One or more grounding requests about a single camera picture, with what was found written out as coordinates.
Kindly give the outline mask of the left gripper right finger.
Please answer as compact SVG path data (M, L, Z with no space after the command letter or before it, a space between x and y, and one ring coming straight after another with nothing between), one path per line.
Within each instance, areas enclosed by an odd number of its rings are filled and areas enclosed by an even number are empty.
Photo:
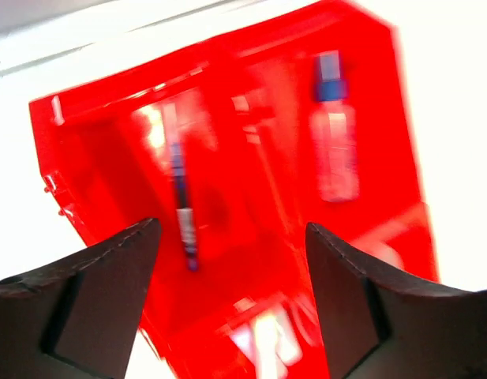
M487 290L404 272L320 224L305 250L333 378L487 378Z

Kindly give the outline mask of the pink highlighter pen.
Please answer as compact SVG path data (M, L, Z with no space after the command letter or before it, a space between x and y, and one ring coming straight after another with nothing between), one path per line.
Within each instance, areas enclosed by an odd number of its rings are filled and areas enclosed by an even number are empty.
M256 378L287 378L302 349L284 306L273 306L237 327L231 341L254 365Z

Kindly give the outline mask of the blue gel pen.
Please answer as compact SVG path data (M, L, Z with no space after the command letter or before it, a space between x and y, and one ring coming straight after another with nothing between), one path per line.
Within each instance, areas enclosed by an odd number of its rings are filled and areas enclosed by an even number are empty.
M170 167L180 237L185 251L187 268L195 272L199 268L197 237L193 207L190 202L187 185L184 147L174 103L163 105L163 121L165 140L170 153Z

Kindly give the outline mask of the blue cap glue bottle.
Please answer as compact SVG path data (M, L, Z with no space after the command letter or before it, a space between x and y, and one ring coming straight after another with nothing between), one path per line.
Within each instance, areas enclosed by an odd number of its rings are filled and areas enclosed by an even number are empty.
M317 188L327 202L352 201L359 194L354 109L347 102L338 51L315 58L315 108L309 126Z

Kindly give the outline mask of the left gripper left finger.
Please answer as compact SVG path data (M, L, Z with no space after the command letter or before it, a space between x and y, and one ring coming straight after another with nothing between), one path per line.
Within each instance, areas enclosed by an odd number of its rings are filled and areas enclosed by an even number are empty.
M160 235L142 220L0 280L0 378L123 378Z

